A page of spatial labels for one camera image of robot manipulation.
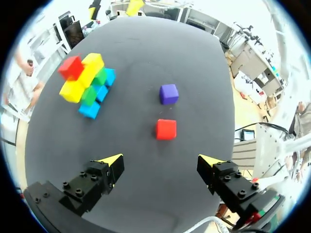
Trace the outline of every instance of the wooden floor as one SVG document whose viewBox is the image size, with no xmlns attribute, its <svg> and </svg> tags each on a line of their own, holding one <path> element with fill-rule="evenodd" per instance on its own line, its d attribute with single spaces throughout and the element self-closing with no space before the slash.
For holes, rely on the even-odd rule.
<svg viewBox="0 0 311 233">
<path fill-rule="evenodd" d="M 260 109 L 255 103 L 253 103 L 249 98 L 247 100 L 243 99 L 240 93 L 234 88 L 233 77 L 231 69 L 229 68 L 230 80 L 233 90 L 233 99 L 235 105 L 235 125 L 238 127 L 245 126 L 251 123 L 262 122 L 263 116 L 267 115 L 267 112 L 264 110 L 264 106 L 261 106 Z M 255 130 L 254 126 L 249 127 L 248 129 Z M 25 145 L 26 145 L 26 136 L 28 130 L 28 123 L 20 121 L 18 132 L 17 132 L 17 146 L 16 146 L 16 155 L 17 155 L 17 168 L 20 181 L 20 187 L 24 190 L 27 187 L 26 173 L 25 173 Z M 242 171 L 245 177 L 251 178 L 247 171 Z M 238 220 L 237 214 L 233 214 L 228 211 L 225 216 L 230 216 L 228 219 L 232 223 L 236 223 Z M 205 231 L 206 233 L 216 233 L 217 228 L 214 223 L 211 223 Z"/>
</svg>

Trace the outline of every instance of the screw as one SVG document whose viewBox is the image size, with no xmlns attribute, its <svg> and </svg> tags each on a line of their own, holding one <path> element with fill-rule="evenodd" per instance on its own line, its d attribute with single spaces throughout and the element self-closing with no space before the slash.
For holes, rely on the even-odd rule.
<svg viewBox="0 0 311 233">
<path fill-rule="evenodd" d="M 91 176 L 91 180 L 92 180 L 92 181 L 97 181 L 97 179 L 98 179 L 98 178 L 97 178 L 96 175 L 92 175 L 92 176 Z"/>
<path fill-rule="evenodd" d="M 244 189 L 241 189 L 241 190 L 238 192 L 238 196 L 240 196 L 241 198 L 243 198 L 245 195 L 246 195 L 246 191 L 245 191 Z"/>
<path fill-rule="evenodd" d="M 237 173 L 235 173 L 235 177 L 236 177 L 236 178 L 240 178 L 241 175 L 242 175 L 242 173 L 240 173 L 239 171 L 238 171 Z"/>
<path fill-rule="evenodd" d="M 259 183 L 253 183 L 252 189 L 259 189 Z"/>
<path fill-rule="evenodd" d="M 231 177 L 230 177 L 230 176 L 225 176 L 224 181 L 228 182 L 228 181 L 230 181 L 230 180 L 231 180 Z"/>
<path fill-rule="evenodd" d="M 81 171 L 81 172 L 80 172 L 80 176 L 81 176 L 81 177 L 86 177 L 86 173 L 85 173 L 84 171 Z"/>
<path fill-rule="evenodd" d="M 83 191 L 80 189 L 80 188 L 77 188 L 76 189 L 76 195 L 78 196 L 78 197 L 82 197 L 83 196 Z"/>
<path fill-rule="evenodd" d="M 69 185 L 69 183 L 68 182 L 63 182 L 63 188 L 64 189 L 69 189 L 70 188 L 70 185 Z"/>
</svg>

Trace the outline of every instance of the person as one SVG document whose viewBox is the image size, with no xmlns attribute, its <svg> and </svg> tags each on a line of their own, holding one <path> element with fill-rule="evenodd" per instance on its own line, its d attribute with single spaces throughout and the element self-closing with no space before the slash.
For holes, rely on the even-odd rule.
<svg viewBox="0 0 311 233">
<path fill-rule="evenodd" d="M 34 72 L 32 61 L 27 61 L 22 56 L 21 48 L 14 54 L 10 71 L 4 91 L 4 103 L 12 103 L 24 113 L 28 113 L 37 103 L 44 84 L 32 77 Z"/>
<path fill-rule="evenodd" d="M 289 133 L 295 135 L 296 138 L 301 138 L 311 133 L 311 102 L 308 104 L 299 102 Z M 311 147 L 301 151 L 300 156 L 302 157 L 302 164 L 297 174 L 298 181 L 301 181 L 306 167 L 311 162 Z M 297 155 L 294 153 L 292 162 L 289 161 L 288 158 L 286 159 L 287 167 L 291 167 L 292 164 L 295 164 L 296 160 Z"/>
</svg>

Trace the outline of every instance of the round table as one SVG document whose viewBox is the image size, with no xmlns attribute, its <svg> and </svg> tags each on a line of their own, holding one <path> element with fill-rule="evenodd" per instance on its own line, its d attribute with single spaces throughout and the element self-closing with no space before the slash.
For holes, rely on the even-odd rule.
<svg viewBox="0 0 311 233">
<path fill-rule="evenodd" d="M 220 198 L 210 194 L 196 165 L 199 154 L 232 156 L 234 104 L 217 38 L 172 20 L 117 18 L 69 56 L 91 52 L 115 69 L 116 80 L 92 120 L 59 96 L 64 80 L 52 74 L 29 124 L 28 185 L 49 180 L 62 189 L 88 160 L 122 153 L 124 173 L 83 218 L 118 233 L 180 233 L 215 215 Z M 176 84 L 179 100 L 161 105 L 159 89 L 168 83 Z M 155 139 L 160 118 L 177 121 L 176 139 Z"/>
</svg>

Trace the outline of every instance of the stack of blocks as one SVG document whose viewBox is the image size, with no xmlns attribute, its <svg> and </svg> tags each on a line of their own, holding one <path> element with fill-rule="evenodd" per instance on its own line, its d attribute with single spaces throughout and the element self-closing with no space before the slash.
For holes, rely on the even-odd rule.
<svg viewBox="0 0 311 233">
<path fill-rule="evenodd" d="M 160 101 L 162 104 L 175 104 L 179 94 L 175 84 L 162 85 L 160 88 Z M 157 140 L 172 140 L 177 136 L 176 120 L 159 119 L 156 123 Z"/>
<path fill-rule="evenodd" d="M 104 67 L 102 56 L 90 53 L 66 59 L 58 69 L 65 79 L 59 94 L 68 102 L 81 103 L 79 113 L 95 119 L 101 103 L 115 80 L 113 69 Z"/>
</svg>

